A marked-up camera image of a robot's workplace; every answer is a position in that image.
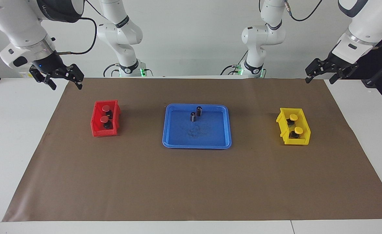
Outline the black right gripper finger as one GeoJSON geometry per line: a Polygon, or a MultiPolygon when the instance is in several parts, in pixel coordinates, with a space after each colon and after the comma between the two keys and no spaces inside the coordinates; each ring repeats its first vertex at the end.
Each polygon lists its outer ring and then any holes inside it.
{"type": "Polygon", "coordinates": [[[44,73],[39,71],[36,67],[30,67],[30,74],[37,83],[44,83],[52,90],[56,90],[57,85],[51,80],[50,73],[44,73]]]}
{"type": "Polygon", "coordinates": [[[76,64],[65,66],[57,69],[59,78],[70,81],[76,85],[78,90],[81,90],[83,85],[84,74],[76,64]]]}

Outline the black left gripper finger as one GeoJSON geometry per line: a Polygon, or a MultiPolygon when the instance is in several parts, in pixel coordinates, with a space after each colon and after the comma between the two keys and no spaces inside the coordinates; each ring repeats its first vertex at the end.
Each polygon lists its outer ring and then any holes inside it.
{"type": "Polygon", "coordinates": [[[329,61],[320,60],[319,58],[315,58],[306,68],[305,72],[307,77],[305,78],[305,82],[309,84],[316,76],[325,74],[328,72],[329,61]]]}
{"type": "Polygon", "coordinates": [[[349,78],[351,76],[352,68],[338,69],[338,71],[329,79],[330,84],[334,84],[339,79],[349,78]]]}

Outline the blue plastic tray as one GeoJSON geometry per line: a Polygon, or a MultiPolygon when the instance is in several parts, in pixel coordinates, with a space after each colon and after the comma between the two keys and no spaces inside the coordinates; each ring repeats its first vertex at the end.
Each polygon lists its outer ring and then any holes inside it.
{"type": "Polygon", "coordinates": [[[231,147],[231,124],[224,105],[172,103],[166,107],[162,143],[173,149],[225,150],[231,147]],[[202,107],[195,122],[190,114],[202,107]]]}

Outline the red plastic bin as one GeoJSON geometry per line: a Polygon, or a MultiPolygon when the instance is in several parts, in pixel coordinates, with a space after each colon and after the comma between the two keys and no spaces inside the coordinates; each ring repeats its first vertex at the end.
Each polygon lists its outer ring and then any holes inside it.
{"type": "Polygon", "coordinates": [[[91,129],[94,137],[104,137],[104,136],[114,136],[117,135],[117,132],[120,128],[120,117],[121,111],[118,104],[118,100],[106,100],[106,101],[96,101],[93,109],[93,114],[91,118],[91,129]],[[100,122],[100,117],[105,116],[102,111],[104,105],[109,105],[112,109],[113,118],[112,129],[104,129],[100,122]]]}

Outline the yellow plastic bin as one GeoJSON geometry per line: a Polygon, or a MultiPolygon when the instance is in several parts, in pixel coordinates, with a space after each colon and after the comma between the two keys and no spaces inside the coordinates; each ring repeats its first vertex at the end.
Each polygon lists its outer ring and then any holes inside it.
{"type": "Polygon", "coordinates": [[[304,111],[301,108],[280,108],[280,113],[277,116],[276,123],[278,123],[280,129],[280,137],[283,139],[285,145],[308,145],[311,136],[311,130],[307,123],[304,111]],[[296,114],[298,120],[291,127],[287,125],[287,118],[290,114],[296,114]],[[290,132],[299,126],[304,130],[304,133],[299,139],[289,138],[290,132]]]}

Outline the brown paper table mat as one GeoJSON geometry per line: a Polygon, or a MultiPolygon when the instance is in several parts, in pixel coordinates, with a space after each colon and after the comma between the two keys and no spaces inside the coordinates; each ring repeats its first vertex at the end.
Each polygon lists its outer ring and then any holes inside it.
{"type": "Polygon", "coordinates": [[[85,79],[68,84],[4,215],[22,221],[382,219],[382,182],[323,80],[85,79]],[[96,101],[117,135],[94,137],[96,101]],[[225,105],[227,150],[162,144],[172,103],[225,105]],[[285,145],[301,108],[308,145],[285,145]]]}

